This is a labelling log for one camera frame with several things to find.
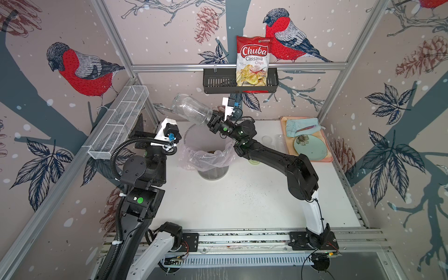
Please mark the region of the green lid mung bean jar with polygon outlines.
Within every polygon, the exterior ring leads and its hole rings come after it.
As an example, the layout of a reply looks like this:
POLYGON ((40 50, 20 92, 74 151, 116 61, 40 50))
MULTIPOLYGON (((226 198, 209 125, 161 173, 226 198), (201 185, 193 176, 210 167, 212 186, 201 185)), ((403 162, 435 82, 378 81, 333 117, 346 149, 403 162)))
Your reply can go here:
POLYGON ((198 125, 206 126, 213 115, 213 110, 187 94, 178 94, 171 103, 174 114, 198 125))

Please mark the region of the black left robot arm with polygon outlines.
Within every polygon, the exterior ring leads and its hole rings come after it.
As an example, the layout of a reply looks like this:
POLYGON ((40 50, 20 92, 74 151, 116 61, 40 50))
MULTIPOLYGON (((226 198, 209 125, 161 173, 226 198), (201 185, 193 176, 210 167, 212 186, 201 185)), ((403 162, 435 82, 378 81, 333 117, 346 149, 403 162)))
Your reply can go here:
POLYGON ((115 212, 115 238, 97 280, 146 280, 169 251, 181 247, 182 227, 166 222, 143 254, 135 256, 165 194, 161 187, 166 183, 167 157, 177 152, 181 138, 178 127, 170 124, 157 134, 139 132, 112 152, 110 168, 123 188, 115 212), (131 144, 143 144, 147 154, 130 157, 118 172, 117 158, 131 144))

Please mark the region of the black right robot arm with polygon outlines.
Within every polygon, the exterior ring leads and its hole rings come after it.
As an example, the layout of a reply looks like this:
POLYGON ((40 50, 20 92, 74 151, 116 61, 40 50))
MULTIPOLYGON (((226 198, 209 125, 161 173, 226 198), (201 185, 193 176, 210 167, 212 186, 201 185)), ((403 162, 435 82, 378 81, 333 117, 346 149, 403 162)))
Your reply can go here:
POLYGON ((252 119, 232 122, 214 113, 206 125, 214 134, 220 133, 233 139, 233 148, 238 156, 263 163, 285 175, 289 193, 301 201, 306 219, 307 245, 317 250, 327 244, 331 228, 324 223, 322 216, 319 177, 306 155, 284 154, 255 140, 257 132, 252 119))

